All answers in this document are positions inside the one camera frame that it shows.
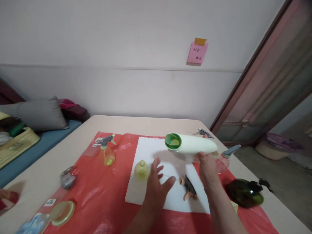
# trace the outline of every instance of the floor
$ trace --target floor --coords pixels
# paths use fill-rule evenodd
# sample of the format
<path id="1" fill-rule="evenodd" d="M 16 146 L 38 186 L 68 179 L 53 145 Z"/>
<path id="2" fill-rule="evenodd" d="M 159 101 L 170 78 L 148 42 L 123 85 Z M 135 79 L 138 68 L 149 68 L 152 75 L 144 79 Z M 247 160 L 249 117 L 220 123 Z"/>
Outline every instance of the floor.
<path id="1" fill-rule="evenodd" d="M 312 231 L 312 170 L 288 158 L 267 159 L 253 147 L 241 147 L 235 156 L 255 176 L 266 179 L 275 196 Z"/>

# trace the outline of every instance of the door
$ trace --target door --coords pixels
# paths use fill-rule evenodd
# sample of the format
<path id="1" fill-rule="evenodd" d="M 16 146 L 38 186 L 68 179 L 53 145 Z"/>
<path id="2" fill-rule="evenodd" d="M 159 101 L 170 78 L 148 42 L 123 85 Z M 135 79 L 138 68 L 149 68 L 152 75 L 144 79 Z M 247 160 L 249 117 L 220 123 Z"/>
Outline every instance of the door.
<path id="1" fill-rule="evenodd" d="M 226 145 L 252 145 L 311 92 L 309 2 L 287 1 L 211 131 Z"/>

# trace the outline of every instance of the plastic bag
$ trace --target plastic bag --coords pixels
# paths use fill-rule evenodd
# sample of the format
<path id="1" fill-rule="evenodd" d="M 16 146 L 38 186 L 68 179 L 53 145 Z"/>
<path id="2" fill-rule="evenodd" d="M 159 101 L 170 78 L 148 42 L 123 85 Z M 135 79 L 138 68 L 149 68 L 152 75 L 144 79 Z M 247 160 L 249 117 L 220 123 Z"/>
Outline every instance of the plastic bag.
<path id="1" fill-rule="evenodd" d="M 125 202 L 125 195 L 140 136 L 116 134 L 117 145 L 108 143 L 116 154 L 116 161 L 105 167 L 98 157 L 99 147 L 92 146 L 97 138 L 109 135 L 111 133 L 99 132 L 95 136 L 74 165 L 76 184 L 65 194 L 64 189 L 59 188 L 52 196 L 75 202 L 74 215 L 62 227 L 50 224 L 45 233 L 122 233 L 139 211 L 139 205 Z M 199 175 L 199 164 L 193 165 Z M 227 171 L 220 179 L 226 185 L 235 178 Z M 249 233 L 278 233 L 260 206 L 249 210 L 239 207 L 238 216 Z M 150 232 L 189 234 L 214 233 L 214 230 L 208 214 L 163 210 Z"/>

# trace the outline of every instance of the gray pillow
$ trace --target gray pillow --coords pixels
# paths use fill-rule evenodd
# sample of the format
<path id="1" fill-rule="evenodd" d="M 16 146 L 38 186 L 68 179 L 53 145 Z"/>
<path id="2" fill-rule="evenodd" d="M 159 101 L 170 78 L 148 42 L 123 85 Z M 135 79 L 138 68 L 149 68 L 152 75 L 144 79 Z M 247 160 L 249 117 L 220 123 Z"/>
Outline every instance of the gray pillow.
<path id="1" fill-rule="evenodd" d="M 69 128 L 56 96 L 15 104 L 0 105 L 0 111 L 20 119 L 35 132 Z"/>

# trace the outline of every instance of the door frame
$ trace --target door frame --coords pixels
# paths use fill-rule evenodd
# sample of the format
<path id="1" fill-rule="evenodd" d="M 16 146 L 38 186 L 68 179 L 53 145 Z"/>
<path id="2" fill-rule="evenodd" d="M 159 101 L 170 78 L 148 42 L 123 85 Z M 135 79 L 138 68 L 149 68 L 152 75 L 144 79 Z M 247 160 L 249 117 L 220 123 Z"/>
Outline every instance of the door frame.
<path id="1" fill-rule="evenodd" d="M 270 45 L 273 44 L 275 39 L 277 38 L 276 35 L 279 35 L 280 32 L 283 30 L 283 21 L 282 18 L 285 16 L 291 17 L 293 13 L 296 11 L 297 3 L 296 0 L 286 0 L 282 8 L 280 9 L 279 13 L 277 14 L 276 18 L 274 19 L 273 23 L 271 24 L 270 28 L 266 32 L 265 36 L 263 37 L 262 41 L 260 42 L 256 52 L 253 54 L 252 58 L 248 62 L 246 68 L 244 69 L 241 77 L 239 78 L 238 82 L 236 83 L 235 87 L 233 88 L 232 92 L 230 93 L 229 97 L 225 101 L 222 109 L 218 113 L 216 119 L 214 120 L 213 124 L 210 127 L 210 131 L 215 135 L 221 125 L 225 122 L 226 118 L 234 108 L 235 104 L 241 97 L 242 93 L 245 91 L 246 87 L 252 80 L 253 76 L 249 75 L 249 73 L 254 74 L 254 72 L 257 70 L 257 67 L 260 65 L 262 60 L 264 59 L 265 55 L 267 54 Z M 274 122 L 269 123 L 267 126 L 265 126 L 259 135 L 252 139 L 249 142 L 226 142 L 227 145 L 254 145 L 256 144 L 259 139 L 263 136 L 264 133 L 267 133 L 269 130 L 271 130 L 280 120 L 282 120 L 289 112 L 291 112 L 297 105 L 299 105 L 307 96 L 309 96 L 312 93 L 312 85 L 308 86 L 300 100 L 298 102 L 295 102 L 293 105 L 289 106 L 287 108 L 287 111 L 283 114 L 280 114 L 279 116 L 276 116 Z"/>

